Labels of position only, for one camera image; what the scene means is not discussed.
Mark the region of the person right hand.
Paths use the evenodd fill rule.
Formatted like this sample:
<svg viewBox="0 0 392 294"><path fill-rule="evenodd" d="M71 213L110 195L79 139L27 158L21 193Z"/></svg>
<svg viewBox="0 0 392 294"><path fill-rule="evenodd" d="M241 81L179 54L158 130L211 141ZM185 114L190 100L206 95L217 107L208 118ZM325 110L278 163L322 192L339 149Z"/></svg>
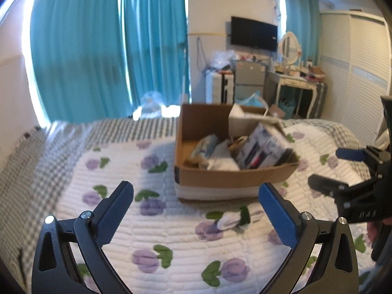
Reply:
<svg viewBox="0 0 392 294"><path fill-rule="evenodd" d="M380 221L367 223L367 237L371 243L375 242L379 233Z"/></svg>

